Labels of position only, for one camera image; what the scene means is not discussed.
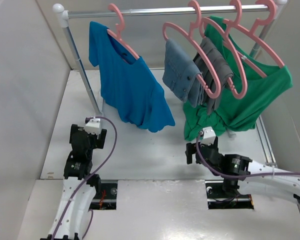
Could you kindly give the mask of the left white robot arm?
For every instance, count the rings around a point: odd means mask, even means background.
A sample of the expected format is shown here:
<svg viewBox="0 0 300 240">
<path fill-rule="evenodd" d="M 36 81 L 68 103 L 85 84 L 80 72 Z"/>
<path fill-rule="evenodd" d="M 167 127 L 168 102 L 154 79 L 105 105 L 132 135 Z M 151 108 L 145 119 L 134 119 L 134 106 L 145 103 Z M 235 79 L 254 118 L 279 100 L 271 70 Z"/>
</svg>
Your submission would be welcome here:
<svg viewBox="0 0 300 240">
<path fill-rule="evenodd" d="M 84 127 L 71 125 L 69 143 L 71 151 L 63 171 L 63 188 L 57 213 L 46 240 L 81 240 L 87 215 L 94 198 L 101 194 L 101 179 L 91 174 L 93 151 L 103 149 L 107 130 L 101 120 L 91 120 Z"/>
</svg>

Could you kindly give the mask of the blue t shirt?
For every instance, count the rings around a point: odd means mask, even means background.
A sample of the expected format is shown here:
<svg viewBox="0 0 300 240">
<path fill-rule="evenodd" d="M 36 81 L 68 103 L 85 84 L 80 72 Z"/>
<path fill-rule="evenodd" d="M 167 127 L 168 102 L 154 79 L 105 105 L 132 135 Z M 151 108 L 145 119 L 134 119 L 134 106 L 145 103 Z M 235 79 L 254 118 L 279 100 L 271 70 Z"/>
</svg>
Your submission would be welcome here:
<svg viewBox="0 0 300 240">
<path fill-rule="evenodd" d="M 89 24 L 89 62 L 100 71 L 101 96 L 120 119 L 156 133 L 175 120 L 162 86 L 142 57 L 135 59 L 108 34 L 108 27 Z"/>
</svg>

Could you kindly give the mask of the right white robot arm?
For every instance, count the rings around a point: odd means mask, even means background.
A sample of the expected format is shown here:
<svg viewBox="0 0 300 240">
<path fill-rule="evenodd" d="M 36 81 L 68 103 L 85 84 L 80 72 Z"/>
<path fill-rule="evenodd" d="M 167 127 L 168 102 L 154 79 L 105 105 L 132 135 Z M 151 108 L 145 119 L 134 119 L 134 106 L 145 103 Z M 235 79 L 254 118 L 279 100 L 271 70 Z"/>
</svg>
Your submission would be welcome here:
<svg viewBox="0 0 300 240">
<path fill-rule="evenodd" d="M 233 208 L 235 201 L 250 199 L 252 194 L 283 199 L 300 207 L 300 172 L 261 164 L 239 154 L 221 154 L 217 138 L 212 144 L 187 143 L 185 155 L 187 164 L 203 165 L 221 178 L 218 183 L 206 184 L 209 207 Z"/>
</svg>

